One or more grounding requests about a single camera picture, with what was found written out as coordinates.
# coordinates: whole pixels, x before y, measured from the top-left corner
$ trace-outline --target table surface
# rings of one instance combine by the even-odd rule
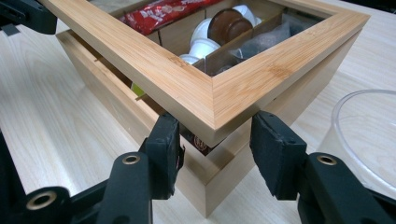
[[[396,15],[370,14],[330,84],[291,125],[313,152],[330,128],[332,108],[353,91],[396,91]],[[54,35],[19,26],[0,33],[0,127],[27,193],[64,186],[72,195],[108,178],[112,163],[138,144],[85,86]],[[67,26],[59,21],[58,32]],[[177,190],[153,202],[154,223],[300,223],[296,202],[278,202],[253,168],[221,205],[202,217]]]

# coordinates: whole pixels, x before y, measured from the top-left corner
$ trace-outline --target table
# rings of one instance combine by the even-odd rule
[[[331,83],[291,125],[316,150],[336,102],[364,89],[396,90],[396,15],[336,0],[372,15]],[[138,150],[91,94],[53,35],[19,26],[0,34],[0,128],[27,193],[63,186],[72,195],[108,178],[112,162]],[[59,21],[58,33],[67,29]],[[176,191],[153,202],[154,223],[300,223],[297,202],[278,202],[257,167],[208,218]]]

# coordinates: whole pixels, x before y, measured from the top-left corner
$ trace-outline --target wooden frame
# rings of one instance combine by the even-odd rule
[[[329,18],[209,77],[85,0],[40,2],[210,146],[340,48],[369,18],[315,1],[274,1]]]

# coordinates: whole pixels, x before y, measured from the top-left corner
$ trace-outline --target wooden box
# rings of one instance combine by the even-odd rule
[[[64,50],[92,92],[138,143],[166,110],[215,147],[204,156],[181,140],[186,158],[177,187],[206,217],[254,166],[249,118],[264,109],[291,124],[331,80],[368,20],[315,1],[224,0],[162,28],[161,36],[142,36],[84,0],[40,2],[72,29],[58,34]],[[201,20],[239,4],[254,8],[266,21],[276,21],[284,8],[323,21],[215,77],[203,70],[221,60],[194,67],[177,56],[188,51],[193,27]],[[149,97],[137,97],[124,84],[130,80]]]

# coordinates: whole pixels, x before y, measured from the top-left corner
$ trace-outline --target red package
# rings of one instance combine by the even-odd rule
[[[217,3],[219,0],[159,0],[136,11],[125,13],[120,21],[142,35],[190,15],[200,7]]]

